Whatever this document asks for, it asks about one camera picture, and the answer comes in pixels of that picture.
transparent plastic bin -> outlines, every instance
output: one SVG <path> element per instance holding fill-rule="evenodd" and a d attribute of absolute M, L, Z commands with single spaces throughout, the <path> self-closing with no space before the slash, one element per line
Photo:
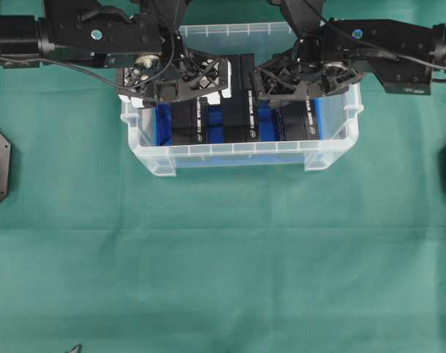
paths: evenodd
<path fill-rule="evenodd" d="M 256 55 L 256 64 L 269 60 L 295 42 L 286 23 L 183 26 L 189 48 L 213 54 Z M 322 171 L 351 149 L 359 138 L 358 114 L 364 109 L 359 85 L 341 96 L 319 100 L 323 139 L 318 141 L 224 143 L 193 146 L 156 146 L 154 109 L 123 103 L 121 120 L 128 124 L 129 148 L 158 177 L 174 177 L 179 168 L 235 165 L 304 164 L 306 171 Z"/>

label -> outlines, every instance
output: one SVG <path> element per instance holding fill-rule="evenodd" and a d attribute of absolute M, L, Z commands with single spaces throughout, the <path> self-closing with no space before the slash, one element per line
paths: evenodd
<path fill-rule="evenodd" d="M 311 135 L 316 135 L 317 131 L 314 126 L 314 117 L 312 115 L 312 105 L 309 99 L 306 100 L 306 109 L 308 113 L 308 122 L 309 122 L 309 132 Z"/>
<path fill-rule="evenodd" d="M 201 134 L 201 103 L 200 97 L 196 99 L 196 127 L 197 127 L 197 140 L 198 142 L 203 141 L 203 135 Z"/>
<path fill-rule="evenodd" d="M 252 96 L 252 90 L 248 91 L 249 96 L 249 119 L 251 122 L 251 129 L 255 129 L 255 119 L 253 117 L 253 96 Z"/>

blue foam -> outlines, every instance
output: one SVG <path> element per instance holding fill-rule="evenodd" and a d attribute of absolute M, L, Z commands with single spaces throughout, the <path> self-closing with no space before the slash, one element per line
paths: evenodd
<path fill-rule="evenodd" d="M 273 111 L 267 101 L 259 102 L 259 130 L 260 141 L 272 142 L 278 141 L 275 124 L 273 122 Z"/>
<path fill-rule="evenodd" d="M 219 106 L 209 106 L 209 143 L 224 143 L 223 113 Z"/>
<path fill-rule="evenodd" d="M 323 129 L 323 110 L 322 105 L 320 104 L 320 99 L 314 100 L 314 108 L 316 109 L 317 114 L 317 129 L 319 130 L 319 140 L 324 139 L 324 129 Z"/>
<path fill-rule="evenodd" d="M 156 127 L 157 145 L 172 145 L 172 110 L 169 104 L 156 107 Z"/>

robotic arm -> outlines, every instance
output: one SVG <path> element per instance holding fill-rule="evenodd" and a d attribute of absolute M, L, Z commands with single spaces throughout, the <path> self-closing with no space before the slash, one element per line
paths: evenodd
<path fill-rule="evenodd" d="M 298 37 L 292 49 L 253 72 L 258 97 L 273 106 L 344 93 L 374 73 L 387 93 L 431 94 L 446 71 L 446 26 L 389 20 L 326 20 L 324 0 L 270 0 Z"/>
<path fill-rule="evenodd" d="M 191 0 L 140 0 L 131 18 L 97 0 L 43 0 L 45 16 L 0 16 L 0 65 L 62 65 L 117 88 L 140 107 L 228 87 L 228 60 L 186 48 L 178 28 Z M 111 82 L 80 66 L 117 69 Z"/>

green table surface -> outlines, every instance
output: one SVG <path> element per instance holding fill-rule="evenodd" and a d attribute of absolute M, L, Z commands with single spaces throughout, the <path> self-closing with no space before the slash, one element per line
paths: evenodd
<path fill-rule="evenodd" d="M 104 1 L 134 5 L 127 1 Z M 337 18 L 446 22 L 446 0 L 331 0 Z M 41 14 L 41 0 L 1 0 Z M 188 24 L 279 21 L 195 0 Z M 113 77 L 111 71 L 99 71 Z M 446 352 L 446 85 L 362 83 L 357 145 L 299 165 L 152 176 L 113 89 L 0 68 L 0 352 Z"/>

